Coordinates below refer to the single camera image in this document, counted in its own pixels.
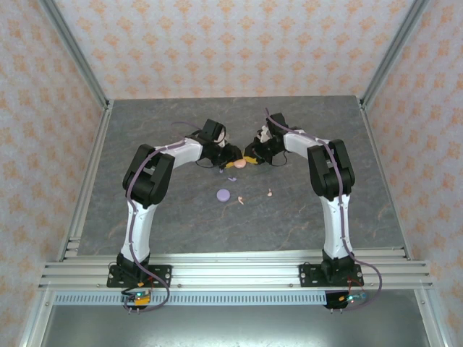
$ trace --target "mounting plate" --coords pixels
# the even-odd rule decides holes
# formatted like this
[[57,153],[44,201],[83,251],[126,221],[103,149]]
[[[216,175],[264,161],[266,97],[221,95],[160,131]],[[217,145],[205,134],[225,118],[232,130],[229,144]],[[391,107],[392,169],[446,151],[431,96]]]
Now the mounting plate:
[[[299,265],[299,280],[301,287],[348,287],[349,282],[347,278],[358,281],[362,286],[364,285],[362,268],[358,264],[354,265],[354,271],[347,273],[341,280],[335,280],[333,283],[329,283],[326,280],[321,270],[321,264],[313,265],[305,263]],[[358,286],[358,284],[352,282],[352,287]]]
[[[167,286],[171,286],[172,266],[171,265],[148,265],[148,270],[159,278],[163,279]],[[106,286],[108,288],[131,288],[137,285],[137,281],[133,277],[129,277],[126,273],[121,271],[118,265],[109,267],[108,281]],[[141,288],[151,288],[151,281],[147,280],[145,285]],[[164,288],[157,280],[153,280],[154,288]]]

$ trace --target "small pink object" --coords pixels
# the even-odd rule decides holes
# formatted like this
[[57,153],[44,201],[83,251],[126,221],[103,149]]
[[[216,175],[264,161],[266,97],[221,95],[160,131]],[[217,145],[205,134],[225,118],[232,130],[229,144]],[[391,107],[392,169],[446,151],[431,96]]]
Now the small pink object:
[[233,163],[233,166],[235,168],[244,168],[246,166],[246,160],[245,159],[239,159]]

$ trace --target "purple disc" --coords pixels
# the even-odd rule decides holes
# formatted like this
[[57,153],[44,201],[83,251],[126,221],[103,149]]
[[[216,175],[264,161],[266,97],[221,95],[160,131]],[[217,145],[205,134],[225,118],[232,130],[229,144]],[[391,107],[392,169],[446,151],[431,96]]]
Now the purple disc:
[[226,190],[226,189],[220,189],[217,192],[217,199],[218,199],[218,201],[222,201],[222,202],[229,201],[230,192],[228,190]]

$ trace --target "marble surface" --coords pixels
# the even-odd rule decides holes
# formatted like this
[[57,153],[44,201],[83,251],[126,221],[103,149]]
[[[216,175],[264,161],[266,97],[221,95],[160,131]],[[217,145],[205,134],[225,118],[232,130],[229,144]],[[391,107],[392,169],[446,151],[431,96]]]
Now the marble surface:
[[[166,145],[202,127],[207,118],[225,124],[229,141],[246,147],[264,124],[263,109],[282,112],[289,126],[325,139],[342,139],[356,182],[349,204],[354,248],[398,247],[402,233],[381,178],[354,96],[117,100],[111,114],[79,254],[117,254],[124,242],[127,202],[122,179],[138,146]],[[280,168],[267,164],[231,168],[177,168],[153,220],[150,248],[156,253],[321,249],[325,239],[320,200],[308,164],[294,153]],[[274,163],[283,163],[281,154]],[[201,162],[209,165],[207,160]],[[235,182],[227,177],[236,177]],[[231,198],[219,202],[216,193]],[[273,192],[268,197],[268,189]],[[244,205],[238,203],[243,197]]]

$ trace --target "yellow object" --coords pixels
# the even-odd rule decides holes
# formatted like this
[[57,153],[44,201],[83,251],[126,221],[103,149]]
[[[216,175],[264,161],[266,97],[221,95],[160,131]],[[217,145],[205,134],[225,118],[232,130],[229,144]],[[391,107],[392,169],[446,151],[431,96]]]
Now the yellow object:
[[243,157],[249,164],[257,164],[258,160],[257,158],[251,158],[251,157]]
[[135,306],[147,305],[150,303],[149,296],[141,296],[140,298],[135,299]]

